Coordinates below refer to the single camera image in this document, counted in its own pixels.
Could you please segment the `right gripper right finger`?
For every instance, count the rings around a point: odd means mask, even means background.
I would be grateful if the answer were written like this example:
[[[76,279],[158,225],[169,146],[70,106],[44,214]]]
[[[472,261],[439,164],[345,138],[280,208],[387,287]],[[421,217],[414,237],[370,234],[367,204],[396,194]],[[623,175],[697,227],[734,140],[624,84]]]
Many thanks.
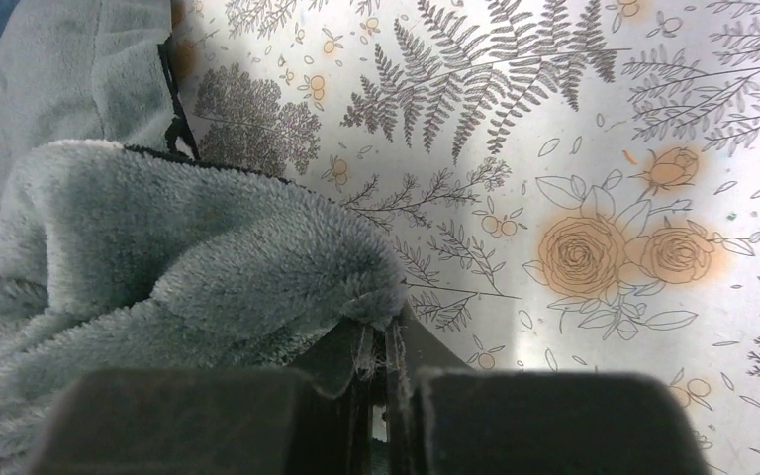
[[[393,474],[705,474],[690,423],[633,373],[476,371],[405,308],[389,328]]]

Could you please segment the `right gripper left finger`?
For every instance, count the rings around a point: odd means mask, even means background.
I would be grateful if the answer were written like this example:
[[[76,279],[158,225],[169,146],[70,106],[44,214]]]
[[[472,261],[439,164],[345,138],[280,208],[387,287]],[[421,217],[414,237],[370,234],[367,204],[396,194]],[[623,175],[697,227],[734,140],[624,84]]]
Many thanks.
[[[284,368],[104,370],[58,399],[30,474],[363,474],[371,328],[337,325]]]

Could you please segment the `zebra and grey pillowcase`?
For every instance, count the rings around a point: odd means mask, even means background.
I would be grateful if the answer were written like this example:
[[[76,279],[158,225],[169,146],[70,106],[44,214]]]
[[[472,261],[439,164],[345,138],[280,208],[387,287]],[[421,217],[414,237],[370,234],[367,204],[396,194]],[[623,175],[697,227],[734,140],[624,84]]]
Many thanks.
[[[100,369],[285,365],[404,272],[325,196],[198,159],[167,1],[21,1],[0,38],[0,474]]]

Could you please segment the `floral table cloth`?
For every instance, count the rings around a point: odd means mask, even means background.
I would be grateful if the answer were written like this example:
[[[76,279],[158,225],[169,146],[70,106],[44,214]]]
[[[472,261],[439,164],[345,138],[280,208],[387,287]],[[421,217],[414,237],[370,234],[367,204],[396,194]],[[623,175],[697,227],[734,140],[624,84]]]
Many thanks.
[[[760,1],[177,1],[201,154],[387,233],[482,369],[638,371],[760,474]]]

